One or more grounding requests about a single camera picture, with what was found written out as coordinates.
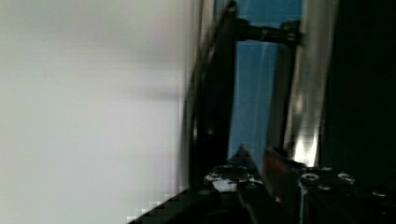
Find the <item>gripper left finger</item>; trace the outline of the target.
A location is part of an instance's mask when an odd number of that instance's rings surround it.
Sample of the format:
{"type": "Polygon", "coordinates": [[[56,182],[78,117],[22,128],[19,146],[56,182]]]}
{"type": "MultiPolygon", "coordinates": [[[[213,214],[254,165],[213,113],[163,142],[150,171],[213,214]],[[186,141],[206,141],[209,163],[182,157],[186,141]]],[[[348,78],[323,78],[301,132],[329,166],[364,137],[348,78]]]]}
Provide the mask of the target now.
{"type": "Polygon", "coordinates": [[[238,182],[256,182],[262,184],[262,175],[252,159],[248,149],[240,145],[236,152],[228,160],[228,163],[235,169],[236,174],[233,179],[238,182]]]}

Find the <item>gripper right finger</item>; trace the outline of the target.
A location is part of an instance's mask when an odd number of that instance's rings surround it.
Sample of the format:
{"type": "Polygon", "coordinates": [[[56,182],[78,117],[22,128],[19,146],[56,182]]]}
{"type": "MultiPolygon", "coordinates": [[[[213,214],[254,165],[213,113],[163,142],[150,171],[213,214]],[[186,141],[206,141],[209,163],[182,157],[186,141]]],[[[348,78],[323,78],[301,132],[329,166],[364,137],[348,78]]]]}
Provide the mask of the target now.
{"type": "Polygon", "coordinates": [[[296,162],[268,147],[262,155],[262,173],[272,187],[275,196],[282,203],[289,203],[293,198],[297,173],[296,162]]]}

